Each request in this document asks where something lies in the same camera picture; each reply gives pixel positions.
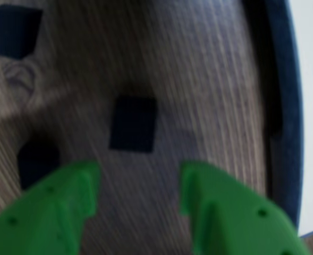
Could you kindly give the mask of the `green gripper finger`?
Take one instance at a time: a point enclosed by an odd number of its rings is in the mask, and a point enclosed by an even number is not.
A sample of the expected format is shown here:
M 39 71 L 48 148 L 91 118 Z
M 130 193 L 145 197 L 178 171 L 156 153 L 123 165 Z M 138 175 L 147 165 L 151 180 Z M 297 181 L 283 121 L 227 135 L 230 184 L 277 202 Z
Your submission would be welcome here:
M 0 254 L 78 254 L 99 189 L 95 161 L 53 171 L 0 213 Z
M 201 161 L 181 164 L 180 212 L 193 254 L 309 254 L 282 209 Z

